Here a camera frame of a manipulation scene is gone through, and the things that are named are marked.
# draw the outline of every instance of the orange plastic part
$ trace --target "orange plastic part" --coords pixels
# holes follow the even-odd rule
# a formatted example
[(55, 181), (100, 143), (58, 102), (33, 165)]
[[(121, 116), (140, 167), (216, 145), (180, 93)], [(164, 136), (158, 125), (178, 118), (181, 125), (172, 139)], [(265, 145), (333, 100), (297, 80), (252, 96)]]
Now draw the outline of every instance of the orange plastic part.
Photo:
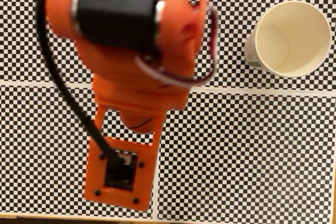
[[(164, 0), (159, 26), (158, 47), (162, 66), (175, 74), (193, 76), (194, 60), (202, 41), (206, 0), (191, 6), (187, 0)], [(149, 206), (155, 162), (162, 125), (169, 110), (185, 108), (189, 90), (152, 79), (134, 62), (136, 51), (103, 47), (78, 36), (72, 28), (70, 0), (47, 0), (47, 16), (53, 31), (75, 41), (79, 58), (94, 73), (92, 89), (98, 104), (95, 124), (101, 127), (108, 108), (120, 111), (124, 124), (137, 133), (154, 132), (152, 146), (106, 138), (112, 148), (137, 153), (144, 168), (138, 168), (133, 191), (104, 185), (107, 161), (99, 158), (101, 151), (90, 140), (87, 162), (85, 198), (136, 210)], [(146, 125), (134, 125), (151, 117)]]
[[(107, 109), (107, 106), (98, 106), (95, 122), (98, 128), (101, 128), (102, 126)], [(85, 199), (140, 211), (148, 209), (164, 117), (157, 116), (154, 121), (155, 132), (153, 144), (151, 146), (120, 141), (110, 137), (106, 138), (110, 146), (118, 150), (136, 153), (138, 156), (138, 164), (143, 163), (143, 167), (138, 167), (136, 170), (132, 191), (107, 187), (104, 185), (107, 160), (101, 160), (99, 158), (101, 150), (96, 145), (95, 141), (91, 139), (84, 194)]]

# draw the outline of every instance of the cup rim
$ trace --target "cup rim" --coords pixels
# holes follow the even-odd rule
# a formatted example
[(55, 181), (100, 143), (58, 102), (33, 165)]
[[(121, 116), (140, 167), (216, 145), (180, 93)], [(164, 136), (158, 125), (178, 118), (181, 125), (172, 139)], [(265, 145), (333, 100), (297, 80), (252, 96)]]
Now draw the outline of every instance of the cup rim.
[[(319, 14), (323, 17), (324, 21), (327, 23), (328, 28), (329, 28), (329, 49), (328, 51), (325, 53), (325, 56), (323, 57), (323, 59), (319, 62), (319, 64), (317, 64), (314, 68), (312, 68), (311, 70), (308, 70), (304, 73), (301, 74), (283, 74), (280, 73), (272, 68), (270, 68), (263, 60), (263, 58), (260, 56), (258, 47), (257, 47), (257, 34), (259, 32), (259, 26), (262, 23), (262, 20), (269, 14), (269, 12), (275, 8), (278, 8), (281, 5), (286, 5), (286, 4), (292, 4), (292, 3), (298, 3), (298, 4), (303, 4), (303, 5), (308, 5), (310, 7), (313, 7), (315, 10), (317, 10), (319, 12)], [(306, 2), (306, 1), (300, 1), (300, 0), (290, 0), (290, 1), (283, 1), (279, 4), (276, 4), (274, 6), (272, 6), (270, 9), (268, 9), (261, 17), (261, 19), (259, 20), (256, 28), (255, 28), (255, 32), (254, 32), (254, 48), (255, 51), (258, 55), (259, 60), (262, 62), (262, 65), (267, 69), (267, 71), (277, 75), (277, 76), (281, 76), (281, 77), (287, 77), (287, 78), (295, 78), (295, 77), (302, 77), (302, 76), (306, 76), (312, 72), (314, 72), (315, 70), (317, 70), (326, 60), (326, 58), (328, 57), (329, 53), (330, 53), (330, 49), (331, 49), (331, 45), (332, 45), (332, 31), (331, 31), (331, 26), (330, 23), (328, 22), (327, 18), (325, 17), (324, 13), (318, 9), (316, 6)]]

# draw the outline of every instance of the black and white checkered surface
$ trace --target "black and white checkered surface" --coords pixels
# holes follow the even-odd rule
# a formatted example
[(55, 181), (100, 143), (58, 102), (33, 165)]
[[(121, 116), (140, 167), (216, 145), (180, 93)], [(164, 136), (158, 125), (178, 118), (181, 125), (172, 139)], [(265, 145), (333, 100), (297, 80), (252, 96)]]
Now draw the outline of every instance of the black and white checkered surface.
[[(245, 62), (243, 46), (257, 20), (286, 0), (211, 0), (221, 24), (219, 70), (206, 86), (223, 90), (192, 93), (185, 111), (168, 113), (148, 212), (83, 199), (88, 136), (50, 87), (35, 33), (34, 1), (0, 0), (0, 214), (329, 223), (336, 96), (226, 94), (234, 88), (336, 89), (334, 44), (318, 70), (298, 79), (275, 77)], [(336, 0), (305, 1), (324, 12), (335, 32)], [(50, 41), (62, 77), (89, 84), (91, 72), (73, 43), (52, 33)], [(210, 67), (205, 45), (196, 61), (199, 76)], [(32, 81), (41, 86), (19, 86)], [(92, 92), (71, 91), (94, 116)], [(127, 130), (114, 111), (107, 113), (103, 133), (142, 144), (151, 139)]]
[(335, 99), (194, 94), (168, 114), (159, 219), (329, 223)]
[[(48, 81), (49, 75), (40, 55), (34, 29), (35, 0), (0, 0), (0, 79)], [(275, 77), (251, 68), (243, 56), (246, 38), (260, 16), (273, 5), (286, 0), (210, 0), (220, 18), (219, 71), (207, 86), (224, 88), (272, 88), (297, 90), (335, 90), (334, 44), (330, 57), (314, 73), (298, 78)], [(332, 31), (336, 27), (336, 0), (305, 0), (326, 15)], [(91, 81), (90, 71), (78, 60), (73, 43), (51, 34), (55, 59), (62, 76), (69, 82)], [(209, 71), (206, 46), (197, 59), (197, 75)]]
[[(93, 116), (91, 90), (72, 93)], [(152, 209), (137, 212), (83, 199), (89, 138), (56, 89), (1, 86), (0, 108), (0, 212), (151, 217)], [(105, 133), (132, 139), (118, 126)]]
[[(72, 92), (93, 116), (92, 92)], [(83, 199), (88, 136), (57, 90), (1, 86), (0, 212), (328, 223), (335, 102), (192, 93), (185, 111), (167, 115), (158, 208), (142, 213)], [(105, 134), (134, 139), (114, 112), (107, 119)]]

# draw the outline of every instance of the checkerboard pattern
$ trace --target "checkerboard pattern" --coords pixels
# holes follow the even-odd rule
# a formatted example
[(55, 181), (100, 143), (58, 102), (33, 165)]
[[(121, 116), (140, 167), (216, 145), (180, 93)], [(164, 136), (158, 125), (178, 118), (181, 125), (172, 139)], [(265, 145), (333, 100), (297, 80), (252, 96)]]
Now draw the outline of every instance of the checkerboard pattern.
[[(261, 15), (272, 6), (288, 0), (210, 0), (219, 14), (218, 73), (208, 87), (224, 88), (267, 88), (292, 90), (334, 90), (336, 58), (332, 47), (325, 63), (312, 74), (296, 79), (276, 77), (265, 71), (253, 69), (244, 58), (244, 45)], [(336, 0), (302, 0), (319, 8), (331, 25), (336, 28)], [(197, 75), (209, 71), (209, 51), (204, 43), (197, 58)]]
[[(336, 89), (334, 41), (325, 63), (297, 79), (251, 68), (244, 43), (260, 16), (286, 0), (210, 0), (220, 18), (219, 70), (192, 93), (184, 111), (167, 114), (158, 183), (147, 212), (85, 201), (88, 134), (63, 97), (47, 84), (0, 86), (0, 213), (141, 218), (171, 222), (329, 223), (336, 98), (226, 94), (225, 88), (310, 91)], [(304, 0), (336, 28), (336, 0)], [(35, 0), (0, 0), (0, 81), (49, 82), (37, 42)], [(207, 42), (195, 76), (210, 71)], [(74, 44), (49, 31), (64, 80), (90, 83), (91, 72)], [(88, 89), (71, 89), (94, 117)], [(104, 136), (151, 144), (152, 135), (129, 131), (109, 110)]]
[[(151, 218), (83, 199), (89, 136), (56, 89), (0, 91), (0, 212)], [(91, 90), (71, 92), (93, 116)]]
[[(34, 24), (35, 0), (0, 0), (0, 79), (20, 81), (50, 80), (37, 43)], [(273, 5), (286, 0), (210, 0), (220, 18), (218, 42), (219, 70), (209, 87), (272, 88), (296, 90), (334, 90), (336, 68), (334, 43), (330, 57), (314, 73), (285, 79), (251, 68), (244, 59), (243, 47), (260, 16)], [(316, 5), (326, 15), (332, 31), (336, 27), (336, 0), (304, 0)], [(196, 76), (210, 69), (205, 27), (203, 47), (195, 64)], [(55, 60), (68, 82), (91, 81), (91, 72), (78, 60), (74, 44), (50, 33)]]
[(335, 99), (194, 94), (168, 114), (159, 219), (329, 223)]

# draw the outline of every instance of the wire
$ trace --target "wire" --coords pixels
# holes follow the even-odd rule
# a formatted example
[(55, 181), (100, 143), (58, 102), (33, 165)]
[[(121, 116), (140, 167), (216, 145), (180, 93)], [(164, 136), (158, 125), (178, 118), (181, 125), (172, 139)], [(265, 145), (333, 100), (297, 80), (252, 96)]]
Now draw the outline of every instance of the wire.
[(146, 119), (144, 122), (139, 123), (139, 124), (136, 125), (136, 126), (128, 127), (128, 129), (130, 129), (130, 130), (136, 130), (136, 129), (138, 129), (138, 128), (140, 128), (140, 127), (142, 127), (142, 126), (148, 124), (148, 123), (151, 122), (152, 120), (153, 120), (153, 118), (148, 118), (148, 119)]
[(64, 84), (62, 77), (58, 73), (57, 67), (54, 63), (52, 53), (49, 47), (49, 41), (47, 38), (47, 28), (46, 28), (46, 0), (37, 0), (36, 5), (36, 25), (37, 34), (39, 37), (39, 42), (41, 45), (41, 51), (46, 60), (46, 65), (49, 72), (54, 79), (60, 92), (63, 94), (68, 105), (75, 112), (77, 117), (81, 120), (82, 124), (85, 126), (92, 138), (97, 142), (98, 146), (103, 151), (106, 158), (108, 158), (111, 165), (118, 168), (123, 163), (123, 159), (118, 156), (115, 150), (111, 149), (109, 144), (106, 142), (105, 138), (102, 136), (101, 132), (95, 126), (91, 117), (84, 114), (79, 104), (72, 97), (71, 93), (68, 91), (66, 85)]
[(144, 56), (136, 56), (135, 64), (148, 76), (162, 81), (163, 83), (170, 84), (180, 88), (190, 89), (195, 85), (202, 85), (208, 82), (215, 72), (217, 71), (217, 52), (216, 52), (216, 45), (217, 45), (217, 24), (218, 24), (218, 17), (217, 11), (214, 7), (209, 8), (211, 11), (211, 39), (210, 39), (210, 50), (211, 50), (211, 72), (204, 78), (194, 79), (190, 77), (184, 77), (176, 75), (172, 72), (166, 71), (162, 66), (155, 68), (151, 66), (150, 63), (146, 61), (146, 57)]

